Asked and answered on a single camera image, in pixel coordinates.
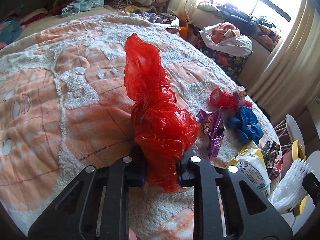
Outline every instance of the purple snack wrapper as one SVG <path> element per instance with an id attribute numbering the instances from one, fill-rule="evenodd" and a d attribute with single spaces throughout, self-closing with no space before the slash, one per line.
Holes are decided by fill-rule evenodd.
<path id="1" fill-rule="evenodd" d="M 222 107 L 214 113 L 200 110 L 196 115 L 204 133 L 208 135 L 209 145 L 207 153 L 209 161 L 217 157 L 224 136 L 224 124 L 222 116 Z"/>

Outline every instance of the orange and white blanket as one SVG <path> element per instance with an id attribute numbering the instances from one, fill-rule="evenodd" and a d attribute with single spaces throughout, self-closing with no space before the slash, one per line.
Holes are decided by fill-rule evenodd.
<path id="1" fill-rule="evenodd" d="M 212 109 L 208 97 L 215 87 L 236 87 L 189 43 L 126 12 L 71 20 L 1 50 L 0 200 L 25 234 L 86 165 L 101 168 L 129 153 L 133 101 L 124 87 L 123 46 L 132 33 L 161 50 L 178 104 L 191 113 Z M 253 105 L 259 124 L 277 141 Z M 201 154 L 206 146 L 199 133 L 194 150 Z M 227 163 L 242 146 L 227 130 L 216 161 Z M 192 206 L 193 189 L 134 188 L 129 224 L 141 239 L 191 239 Z"/>

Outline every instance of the metal screw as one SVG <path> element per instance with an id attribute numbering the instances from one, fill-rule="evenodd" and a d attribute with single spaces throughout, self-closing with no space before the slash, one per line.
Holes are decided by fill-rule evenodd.
<path id="1" fill-rule="evenodd" d="M 122 159 L 122 161 L 123 161 L 124 163 L 130 163 L 130 162 L 132 162 L 132 158 L 131 158 L 130 156 L 126 156 L 126 157 L 124 157 L 124 158 Z"/>
<path id="2" fill-rule="evenodd" d="M 191 160 L 192 162 L 194 162 L 194 163 L 198 163 L 198 162 L 201 161 L 200 157 L 198 157 L 198 156 L 192 156 L 192 157 L 190 158 L 190 160 Z"/>
<path id="3" fill-rule="evenodd" d="M 87 173 L 94 172 L 94 166 L 87 166 L 87 167 L 85 168 L 85 172 L 87 172 Z"/>
<path id="4" fill-rule="evenodd" d="M 232 173 L 237 173 L 238 172 L 238 167 L 231 165 L 228 167 L 228 170 Z"/>

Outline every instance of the red plastic bag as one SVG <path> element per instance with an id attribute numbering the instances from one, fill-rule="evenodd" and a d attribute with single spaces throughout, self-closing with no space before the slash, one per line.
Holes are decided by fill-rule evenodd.
<path id="1" fill-rule="evenodd" d="M 147 182 L 166 192 L 180 189 L 175 164 L 197 137 L 198 123 L 176 104 L 159 49 L 144 43 L 135 33 L 124 45 L 127 60 L 124 85 L 128 97 L 136 101 L 131 121 L 134 141 L 147 159 Z"/>

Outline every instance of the white brush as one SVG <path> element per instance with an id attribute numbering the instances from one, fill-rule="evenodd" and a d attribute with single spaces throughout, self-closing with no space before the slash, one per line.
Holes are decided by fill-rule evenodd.
<path id="1" fill-rule="evenodd" d="M 269 201 L 280 214 L 296 207 L 308 195 L 302 187 L 304 177 L 311 173 L 310 165 L 304 160 L 295 160 L 278 187 L 272 192 Z"/>

